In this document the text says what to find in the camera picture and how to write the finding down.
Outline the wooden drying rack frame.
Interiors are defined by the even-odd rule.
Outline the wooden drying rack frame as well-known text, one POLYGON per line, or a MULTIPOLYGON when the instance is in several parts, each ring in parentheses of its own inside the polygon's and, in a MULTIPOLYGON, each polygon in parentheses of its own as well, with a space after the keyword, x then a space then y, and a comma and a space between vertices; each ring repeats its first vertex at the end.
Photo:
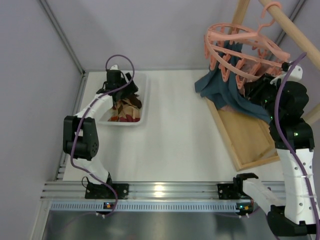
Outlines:
MULTIPOLYGON (((295 44, 302 51, 308 53, 307 57, 314 67, 319 68, 320 51, 314 44, 278 7, 271 7, 269 13, 275 17, 281 28, 295 44)), ((206 100, 206 103, 237 171, 279 160, 265 122, 241 113, 218 110, 209 99, 206 100)))

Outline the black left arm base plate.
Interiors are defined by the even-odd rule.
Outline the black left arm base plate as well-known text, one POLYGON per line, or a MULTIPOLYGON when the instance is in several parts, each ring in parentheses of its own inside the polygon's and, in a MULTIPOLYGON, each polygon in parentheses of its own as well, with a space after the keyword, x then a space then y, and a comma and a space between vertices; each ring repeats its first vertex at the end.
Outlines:
MULTIPOLYGON (((111 185, 115 191, 118 199, 127 199, 129 194, 129 184, 127 183, 113 183, 111 185)), ((116 199, 114 192, 104 184, 88 183, 85 190, 85 199, 102 200, 102 199, 116 199)))

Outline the pink round clip hanger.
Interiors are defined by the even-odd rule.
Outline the pink round clip hanger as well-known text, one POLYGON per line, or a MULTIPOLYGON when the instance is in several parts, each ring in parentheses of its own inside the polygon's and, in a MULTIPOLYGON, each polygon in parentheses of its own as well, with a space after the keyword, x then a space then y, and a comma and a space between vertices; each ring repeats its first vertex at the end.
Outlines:
POLYGON ((276 77, 282 72, 282 64, 290 59, 289 53, 261 33, 262 29, 271 27, 275 19, 259 23, 257 29, 242 25, 248 5, 248 0, 238 1, 232 22, 213 24, 204 35, 204 56, 209 60, 209 68, 213 70, 219 62, 224 82, 230 72, 235 73, 237 80, 239 77, 254 81, 260 78, 241 71, 246 61, 266 65, 265 73, 276 77))

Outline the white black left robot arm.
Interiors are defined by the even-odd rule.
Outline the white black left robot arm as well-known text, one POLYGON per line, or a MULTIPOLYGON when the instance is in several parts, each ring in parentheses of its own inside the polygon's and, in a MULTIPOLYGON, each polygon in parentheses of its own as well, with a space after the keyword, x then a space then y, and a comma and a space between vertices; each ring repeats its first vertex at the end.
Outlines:
POLYGON ((106 81, 96 92, 89 104, 75 115, 63 120, 63 151, 70 156, 70 164, 85 173, 87 189, 98 198, 117 197, 109 171, 98 159, 100 148, 97 122, 113 108, 115 99, 137 92, 135 72, 123 74, 118 69, 106 71, 106 81))

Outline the pink ruffled cloth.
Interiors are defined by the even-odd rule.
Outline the pink ruffled cloth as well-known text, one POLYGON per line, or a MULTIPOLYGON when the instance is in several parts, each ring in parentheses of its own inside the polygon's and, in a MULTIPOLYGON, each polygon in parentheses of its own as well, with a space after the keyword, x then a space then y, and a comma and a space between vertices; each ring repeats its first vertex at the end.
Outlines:
MULTIPOLYGON (((260 64, 254 61, 247 60, 240 68, 241 71, 260 77, 267 70, 265 64, 260 64)), ((234 73, 230 72, 228 79, 225 81, 229 90, 222 96, 224 106, 221 108, 223 111, 239 112, 255 118, 268 118, 267 112, 259 105, 251 103, 245 98, 246 90, 245 83, 254 82, 252 79, 235 78, 234 73)))

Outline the teal blue cloth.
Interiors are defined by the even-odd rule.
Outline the teal blue cloth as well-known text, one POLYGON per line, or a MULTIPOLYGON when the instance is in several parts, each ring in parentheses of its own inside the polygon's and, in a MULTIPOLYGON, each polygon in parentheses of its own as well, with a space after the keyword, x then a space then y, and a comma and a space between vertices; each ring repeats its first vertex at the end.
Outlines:
POLYGON ((267 124, 271 118, 262 106, 251 103, 245 99, 238 90, 236 75, 231 72, 226 82, 223 81, 219 62, 216 63, 213 70, 201 77, 194 83, 195 92, 202 98, 207 98, 214 103, 218 110, 224 107, 230 107, 238 113, 263 120, 267 124))

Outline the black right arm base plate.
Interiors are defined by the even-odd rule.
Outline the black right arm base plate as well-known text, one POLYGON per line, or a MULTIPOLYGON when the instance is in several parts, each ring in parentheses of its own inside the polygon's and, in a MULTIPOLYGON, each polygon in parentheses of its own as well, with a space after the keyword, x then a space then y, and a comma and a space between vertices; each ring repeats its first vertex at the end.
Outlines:
POLYGON ((238 188, 233 183, 217 184, 218 197, 220 200, 238 200, 241 198, 238 188))

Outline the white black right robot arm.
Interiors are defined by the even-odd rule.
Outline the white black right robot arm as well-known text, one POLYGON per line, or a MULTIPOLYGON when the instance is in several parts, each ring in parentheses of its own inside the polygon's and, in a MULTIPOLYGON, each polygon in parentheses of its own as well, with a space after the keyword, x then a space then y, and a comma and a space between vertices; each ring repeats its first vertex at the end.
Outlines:
POLYGON ((285 201, 264 186, 254 173, 233 178, 234 188, 264 211, 276 237, 315 235, 320 238, 320 209, 313 180, 313 130, 302 118, 309 101, 299 82, 263 76, 244 84, 244 97, 270 116, 269 132, 282 165, 285 201))

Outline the aluminium mounting rail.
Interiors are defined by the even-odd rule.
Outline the aluminium mounting rail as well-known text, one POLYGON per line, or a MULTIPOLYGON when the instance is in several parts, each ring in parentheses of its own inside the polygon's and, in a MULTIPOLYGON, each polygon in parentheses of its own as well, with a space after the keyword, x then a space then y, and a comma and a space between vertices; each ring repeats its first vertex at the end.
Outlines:
MULTIPOLYGON (((114 184, 129 184, 127 199, 146 201, 207 201, 219 200, 217 184, 233 184, 231 181, 198 181, 198 182, 147 182, 130 181, 115 182, 114 184)), ((81 181, 50 181, 44 184, 41 200, 113 200, 113 199, 85 199, 87 182, 81 181)))

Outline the white perforated plastic basket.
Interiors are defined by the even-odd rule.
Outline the white perforated plastic basket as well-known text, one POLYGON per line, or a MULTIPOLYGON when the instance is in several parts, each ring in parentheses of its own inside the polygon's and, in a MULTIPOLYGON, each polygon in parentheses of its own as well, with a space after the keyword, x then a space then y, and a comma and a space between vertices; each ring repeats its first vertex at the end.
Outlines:
POLYGON ((149 110, 149 100, 151 94, 151 80, 150 76, 144 71, 138 71, 135 73, 134 83, 138 87, 137 99, 141 101, 142 106, 139 109, 139 121, 136 122, 123 122, 123 121, 109 121, 112 116, 112 110, 108 110, 98 122, 100 125, 105 126, 138 126, 141 125, 147 119, 149 110))

